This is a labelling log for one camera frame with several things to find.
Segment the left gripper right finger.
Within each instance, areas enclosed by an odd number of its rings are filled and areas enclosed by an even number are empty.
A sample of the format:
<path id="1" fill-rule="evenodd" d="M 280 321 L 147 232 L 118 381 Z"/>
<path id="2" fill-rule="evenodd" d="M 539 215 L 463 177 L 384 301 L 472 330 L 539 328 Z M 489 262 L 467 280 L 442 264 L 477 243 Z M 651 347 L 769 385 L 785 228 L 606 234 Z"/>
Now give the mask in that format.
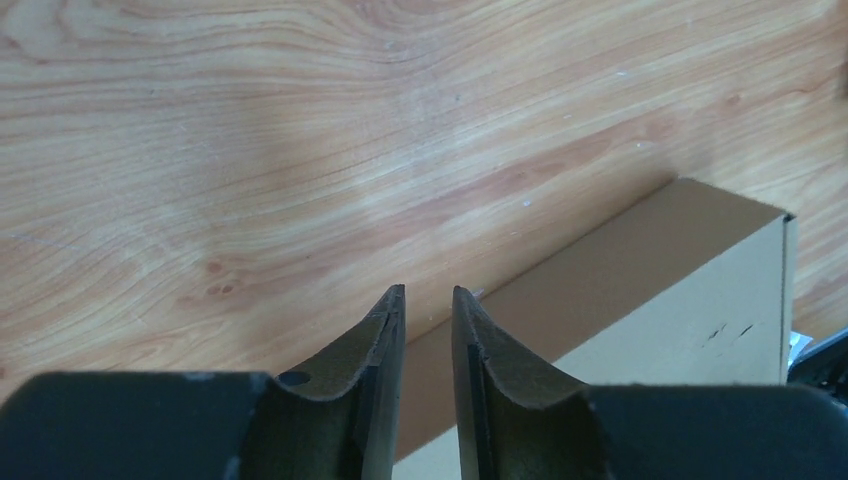
<path id="1" fill-rule="evenodd" d="M 589 385 L 453 291 L 465 479 L 843 479 L 847 417 L 807 386 Z"/>

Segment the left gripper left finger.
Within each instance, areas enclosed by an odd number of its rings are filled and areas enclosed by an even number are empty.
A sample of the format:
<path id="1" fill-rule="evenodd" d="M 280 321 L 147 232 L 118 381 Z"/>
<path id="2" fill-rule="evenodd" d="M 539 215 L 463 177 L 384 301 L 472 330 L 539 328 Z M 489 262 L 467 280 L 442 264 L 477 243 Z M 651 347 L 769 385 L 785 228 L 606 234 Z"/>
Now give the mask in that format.
<path id="1" fill-rule="evenodd" d="M 1 407 L 5 479 L 388 479 L 405 289 L 279 375 L 48 372 Z"/>

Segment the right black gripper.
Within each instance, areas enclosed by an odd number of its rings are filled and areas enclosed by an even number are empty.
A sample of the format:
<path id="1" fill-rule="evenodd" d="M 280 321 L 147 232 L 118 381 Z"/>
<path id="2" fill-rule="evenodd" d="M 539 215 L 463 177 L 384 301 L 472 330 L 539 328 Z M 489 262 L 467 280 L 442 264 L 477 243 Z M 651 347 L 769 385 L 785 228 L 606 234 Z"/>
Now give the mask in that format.
<path id="1" fill-rule="evenodd" d="M 812 387 L 847 404 L 847 328 L 803 353 L 788 370 L 788 384 Z"/>

